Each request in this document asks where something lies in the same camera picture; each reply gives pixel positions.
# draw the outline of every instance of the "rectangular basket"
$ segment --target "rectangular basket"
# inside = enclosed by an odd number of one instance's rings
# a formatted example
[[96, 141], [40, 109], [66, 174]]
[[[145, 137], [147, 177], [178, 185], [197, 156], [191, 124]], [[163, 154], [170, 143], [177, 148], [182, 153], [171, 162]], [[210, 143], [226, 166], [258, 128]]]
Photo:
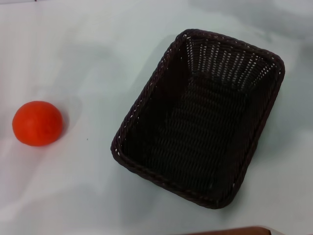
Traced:
[[279, 56], [189, 29], [165, 52], [113, 139], [129, 171], [200, 206], [238, 192], [285, 74]]

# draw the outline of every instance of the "red ball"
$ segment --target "red ball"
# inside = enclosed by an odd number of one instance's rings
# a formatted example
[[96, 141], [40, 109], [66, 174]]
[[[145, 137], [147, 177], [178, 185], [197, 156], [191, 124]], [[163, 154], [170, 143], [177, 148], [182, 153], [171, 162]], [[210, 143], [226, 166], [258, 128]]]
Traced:
[[20, 107], [12, 121], [16, 138], [31, 146], [55, 142], [62, 133], [61, 112], [52, 104], [32, 101]]

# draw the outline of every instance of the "table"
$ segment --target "table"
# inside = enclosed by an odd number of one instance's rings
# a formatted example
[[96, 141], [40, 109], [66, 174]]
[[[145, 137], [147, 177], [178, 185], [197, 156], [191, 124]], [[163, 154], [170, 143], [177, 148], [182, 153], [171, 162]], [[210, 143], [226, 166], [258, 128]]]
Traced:
[[[0, 234], [160, 235], [262, 225], [313, 233], [313, 3], [306, 0], [39, 0], [0, 5]], [[277, 53], [286, 76], [235, 200], [188, 202], [116, 163], [111, 141], [175, 36], [200, 28]], [[19, 143], [31, 100], [68, 123]]]

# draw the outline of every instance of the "basket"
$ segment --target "basket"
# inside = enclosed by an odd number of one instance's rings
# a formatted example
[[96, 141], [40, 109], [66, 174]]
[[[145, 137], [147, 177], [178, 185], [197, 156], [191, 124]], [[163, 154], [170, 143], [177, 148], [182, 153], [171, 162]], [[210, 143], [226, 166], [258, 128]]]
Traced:
[[186, 30], [126, 115], [113, 157], [189, 201], [223, 208], [244, 180], [284, 74], [267, 50]]

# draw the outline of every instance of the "brown object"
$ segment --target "brown object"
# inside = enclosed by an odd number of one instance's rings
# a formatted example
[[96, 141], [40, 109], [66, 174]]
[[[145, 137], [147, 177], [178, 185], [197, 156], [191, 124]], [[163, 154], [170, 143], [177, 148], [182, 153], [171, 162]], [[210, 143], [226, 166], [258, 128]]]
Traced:
[[271, 235], [270, 230], [260, 227], [230, 229], [224, 231], [206, 232], [192, 235]]
[[186, 30], [126, 115], [113, 157], [198, 205], [225, 207], [244, 180], [284, 74], [283, 61], [267, 50]]

